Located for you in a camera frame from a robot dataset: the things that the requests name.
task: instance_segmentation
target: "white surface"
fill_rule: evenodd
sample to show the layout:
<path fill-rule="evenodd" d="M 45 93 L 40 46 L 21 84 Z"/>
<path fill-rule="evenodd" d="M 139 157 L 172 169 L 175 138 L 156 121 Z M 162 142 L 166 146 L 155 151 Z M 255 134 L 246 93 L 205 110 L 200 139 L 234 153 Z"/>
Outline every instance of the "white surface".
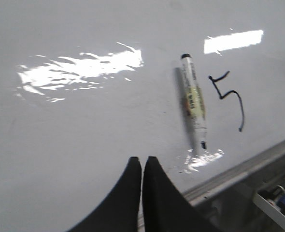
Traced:
<path fill-rule="evenodd" d="M 208 36 L 255 30 L 261 43 L 204 54 Z M 18 75 L 23 67 L 47 62 L 29 56 L 67 62 L 58 57 L 131 51 L 117 43 L 141 51 L 142 67 L 116 63 L 123 71 L 98 76 L 92 69 L 89 81 L 103 88 L 17 88 L 32 86 Z M 183 171 L 192 146 L 176 80 L 183 53 L 193 57 L 204 96 L 208 151 L 224 152 L 199 172 Z M 241 95 L 241 133 L 237 97 L 219 100 L 208 79 L 227 70 L 217 85 Z M 69 229 L 106 196 L 130 156 L 143 166 L 157 156 L 184 191 L 284 139 L 285 2 L 0 0 L 0 232 Z"/>

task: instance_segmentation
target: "whiteboard tray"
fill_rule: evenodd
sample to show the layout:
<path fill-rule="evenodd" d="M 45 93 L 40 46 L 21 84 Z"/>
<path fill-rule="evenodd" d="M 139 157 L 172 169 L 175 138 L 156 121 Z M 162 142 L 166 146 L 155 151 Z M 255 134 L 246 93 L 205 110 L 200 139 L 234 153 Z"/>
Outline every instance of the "whiteboard tray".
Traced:
<path fill-rule="evenodd" d="M 285 230 L 285 216 L 257 192 L 253 197 L 253 203 Z"/>

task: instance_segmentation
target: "black ink writing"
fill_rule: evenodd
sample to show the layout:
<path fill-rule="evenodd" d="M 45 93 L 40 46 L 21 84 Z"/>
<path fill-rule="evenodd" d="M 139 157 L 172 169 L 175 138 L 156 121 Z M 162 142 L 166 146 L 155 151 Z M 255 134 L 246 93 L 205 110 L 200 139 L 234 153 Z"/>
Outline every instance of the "black ink writing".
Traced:
<path fill-rule="evenodd" d="M 213 79 L 211 76 L 209 76 L 209 79 L 212 81 L 212 84 L 214 85 L 216 91 L 218 92 L 219 94 L 219 98 L 222 100 L 224 99 L 225 97 L 227 97 L 229 94 L 231 93 L 235 93 L 239 99 L 239 103 L 240 103 L 240 109 L 241 109 L 241 114 L 242 114 L 242 121 L 241 121 L 241 125 L 239 127 L 239 131 L 241 132 L 242 129 L 243 129 L 243 126 L 244 126 L 244 110 L 243 110 L 243 104 L 242 104 L 242 99 L 241 99 L 241 96 L 239 95 L 239 93 L 235 90 L 231 90 L 229 92 L 227 92 L 226 94 L 222 95 L 220 90 L 218 89 L 218 87 L 216 86 L 216 82 L 220 81 L 220 80 L 223 80 L 225 77 L 227 77 L 227 75 L 229 74 L 229 71 L 227 71 L 223 76 L 217 78 L 217 79 Z"/>

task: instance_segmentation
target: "marker label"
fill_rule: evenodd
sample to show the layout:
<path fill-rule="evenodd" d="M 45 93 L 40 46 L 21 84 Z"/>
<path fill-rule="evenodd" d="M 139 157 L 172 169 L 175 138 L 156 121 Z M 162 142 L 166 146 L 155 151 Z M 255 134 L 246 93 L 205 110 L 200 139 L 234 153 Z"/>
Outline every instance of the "marker label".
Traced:
<path fill-rule="evenodd" d="M 199 87 L 189 88 L 186 93 L 187 110 L 192 118 L 202 116 L 205 119 L 205 107 L 201 98 L 201 89 Z"/>

